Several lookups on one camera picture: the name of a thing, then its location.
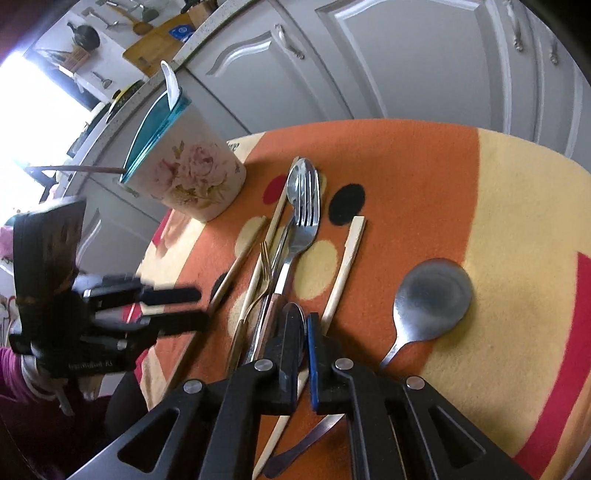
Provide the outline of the steel table knife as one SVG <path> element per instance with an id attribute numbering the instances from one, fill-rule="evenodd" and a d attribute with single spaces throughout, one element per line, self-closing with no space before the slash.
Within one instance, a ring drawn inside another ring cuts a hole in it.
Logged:
<path id="1" fill-rule="evenodd" d="M 304 454 L 315 442 L 318 442 L 326 433 L 328 433 L 332 427 L 335 427 L 339 421 L 344 418 L 344 414 L 327 415 L 314 428 L 308 432 L 307 435 L 301 439 L 294 447 L 291 447 L 287 451 L 274 455 L 266 462 L 266 467 L 263 469 L 263 475 L 266 478 L 274 479 L 279 477 L 281 473 L 287 470 L 294 461 L 297 460 L 301 454 Z"/>

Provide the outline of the brown wooden chopstick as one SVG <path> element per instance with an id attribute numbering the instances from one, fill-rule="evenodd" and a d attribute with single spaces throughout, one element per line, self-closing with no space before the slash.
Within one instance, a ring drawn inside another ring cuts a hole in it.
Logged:
<path id="1" fill-rule="evenodd" d="M 228 291 L 228 288 L 235 279 L 235 276 L 238 275 L 239 270 L 242 269 L 243 263 L 245 263 L 245 260 L 247 257 L 249 257 L 250 250 L 252 250 L 254 243 L 256 243 L 256 239 L 259 238 L 260 233 L 262 233 L 263 228 L 267 223 L 269 223 L 269 218 L 266 216 L 257 218 L 256 229 L 250 233 L 245 245 L 242 248 L 242 251 L 240 251 L 238 256 L 236 256 L 235 261 L 233 261 L 230 268 L 228 269 L 228 272 L 225 274 L 222 281 L 214 291 L 211 302 L 209 302 L 207 307 L 207 314 L 209 316 L 212 317 L 216 313 L 219 305 L 221 305 L 221 301 L 223 300 L 226 291 Z"/>

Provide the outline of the large steel spoon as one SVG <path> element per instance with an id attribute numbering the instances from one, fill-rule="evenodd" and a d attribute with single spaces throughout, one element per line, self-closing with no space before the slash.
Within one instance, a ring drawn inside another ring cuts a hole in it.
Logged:
<path id="1" fill-rule="evenodd" d="M 472 282 L 458 263 L 434 258 L 416 265 L 394 296 L 397 337 L 379 368 L 385 370 L 407 345 L 434 340 L 453 330 L 466 316 L 472 299 Z"/>

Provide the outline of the white floral utensil holder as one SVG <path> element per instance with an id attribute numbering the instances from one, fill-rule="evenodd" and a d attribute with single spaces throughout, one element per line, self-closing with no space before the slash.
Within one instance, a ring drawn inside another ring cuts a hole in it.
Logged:
<path id="1" fill-rule="evenodd" d="M 245 165 L 190 98 L 170 108 L 163 93 L 135 134 L 120 184 L 205 223 L 228 209 L 245 178 Z"/>

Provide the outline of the steel fork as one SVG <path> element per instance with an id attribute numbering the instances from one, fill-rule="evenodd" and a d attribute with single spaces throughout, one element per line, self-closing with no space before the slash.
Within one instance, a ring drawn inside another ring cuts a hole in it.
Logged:
<path id="1" fill-rule="evenodd" d="M 263 317 L 262 326 L 245 356 L 245 363 L 259 360 L 263 357 L 266 343 L 270 340 L 276 327 L 276 317 L 287 302 L 287 285 L 290 281 L 290 269 L 294 260 L 310 248 L 321 217 L 321 189 L 318 172 L 310 161 L 305 160 L 298 168 L 297 199 L 294 201 L 294 225 L 290 229 L 290 239 L 287 241 L 287 256 L 281 264 L 279 275 L 270 296 L 269 305 Z"/>

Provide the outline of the orange patterned table cloth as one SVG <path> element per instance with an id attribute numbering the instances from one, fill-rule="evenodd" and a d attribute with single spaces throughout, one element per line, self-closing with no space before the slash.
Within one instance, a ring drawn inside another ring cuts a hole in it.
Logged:
<path id="1" fill-rule="evenodd" d="M 204 294 L 260 220 L 297 156 L 322 175 L 322 220 L 291 296 L 322 312 L 349 233 L 367 225 L 329 328 L 377 366 L 396 337 L 394 294 L 418 263 L 461 264 L 474 300 L 435 342 L 405 347 L 392 376 L 423 376 L 536 479 L 588 478 L 590 174 L 543 146 L 472 127 L 410 120 L 315 123 L 236 139 L 242 192 L 201 224 L 166 216 L 139 266 L 158 285 Z"/>

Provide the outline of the wooden cutting board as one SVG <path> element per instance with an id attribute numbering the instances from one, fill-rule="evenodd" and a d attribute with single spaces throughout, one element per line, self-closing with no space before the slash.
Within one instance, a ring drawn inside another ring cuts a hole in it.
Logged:
<path id="1" fill-rule="evenodd" d="M 170 62 L 194 31 L 190 16 L 179 14 L 142 36 L 122 57 L 143 75 L 152 77 L 160 71 L 160 62 Z"/>

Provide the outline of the grey cabinet door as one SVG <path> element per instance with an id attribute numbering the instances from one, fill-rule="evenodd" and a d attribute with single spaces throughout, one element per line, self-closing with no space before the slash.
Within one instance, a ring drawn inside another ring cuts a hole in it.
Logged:
<path id="1" fill-rule="evenodd" d="M 531 10 L 538 70 L 534 141 L 590 168 L 590 84 L 566 47 Z"/>
<path id="2" fill-rule="evenodd" d="M 356 118 L 534 136 L 537 73 L 519 1 L 285 1 Z"/>
<path id="3" fill-rule="evenodd" d="M 280 2 L 222 2 L 190 48 L 183 67 L 250 133 L 353 117 Z"/>

